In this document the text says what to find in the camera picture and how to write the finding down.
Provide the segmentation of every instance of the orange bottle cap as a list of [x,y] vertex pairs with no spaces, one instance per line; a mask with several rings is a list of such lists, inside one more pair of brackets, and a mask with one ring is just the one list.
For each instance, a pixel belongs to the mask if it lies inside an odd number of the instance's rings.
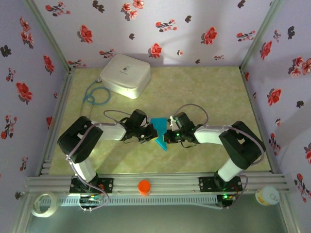
[[142,196],[147,196],[150,194],[151,185],[149,181],[142,180],[138,184],[138,190]]

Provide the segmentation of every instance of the white plastic box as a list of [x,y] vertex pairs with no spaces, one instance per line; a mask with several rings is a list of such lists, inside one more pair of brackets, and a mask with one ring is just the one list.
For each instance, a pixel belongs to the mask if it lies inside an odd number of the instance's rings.
[[123,54],[115,55],[101,72],[109,90],[136,99],[150,80],[150,65]]

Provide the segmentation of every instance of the blue cable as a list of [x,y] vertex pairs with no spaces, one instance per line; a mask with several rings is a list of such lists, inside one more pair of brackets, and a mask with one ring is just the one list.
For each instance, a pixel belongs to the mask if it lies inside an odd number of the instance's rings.
[[[97,82],[97,81],[94,81],[94,82],[86,89],[86,92],[85,92],[85,94],[84,94],[84,98],[83,98],[82,103],[84,103],[85,101],[87,101],[87,102],[89,102],[90,104],[93,104],[93,105],[103,105],[103,104],[108,103],[108,101],[110,100],[110,97],[111,97],[110,91],[109,91],[109,89],[107,89],[107,88],[104,87],[104,86],[96,87],[96,88],[94,88],[93,90],[91,90],[91,92],[90,92],[89,94],[87,94],[88,90],[89,90],[95,83],[98,83],[98,82]],[[102,102],[102,103],[96,103],[96,102],[95,102],[95,97],[92,95],[92,94],[94,93],[94,91],[99,90],[99,89],[103,89],[103,90],[106,90],[106,91],[108,92],[108,98],[107,98],[104,102]]]

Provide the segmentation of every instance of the blue foam piece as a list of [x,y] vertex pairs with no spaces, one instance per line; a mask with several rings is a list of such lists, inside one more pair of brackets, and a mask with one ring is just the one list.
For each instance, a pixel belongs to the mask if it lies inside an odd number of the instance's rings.
[[154,125],[158,138],[155,140],[165,151],[167,151],[167,143],[163,140],[163,134],[167,131],[166,118],[151,118],[150,123]]

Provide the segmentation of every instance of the white tape roll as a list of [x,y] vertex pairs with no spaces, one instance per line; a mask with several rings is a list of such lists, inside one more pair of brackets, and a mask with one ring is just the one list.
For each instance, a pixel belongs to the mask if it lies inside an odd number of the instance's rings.
[[[42,212],[40,210],[40,205],[41,205],[43,199],[45,199],[48,196],[51,198],[51,206],[49,207],[49,209],[47,211]],[[36,198],[36,200],[33,204],[33,209],[31,210],[31,213],[36,217],[49,217],[56,212],[58,207],[59,207],[59,201],[58,201],[57,196],[51,192],[46,192],[46,193],[44,193],[44,194],[42,194]]]

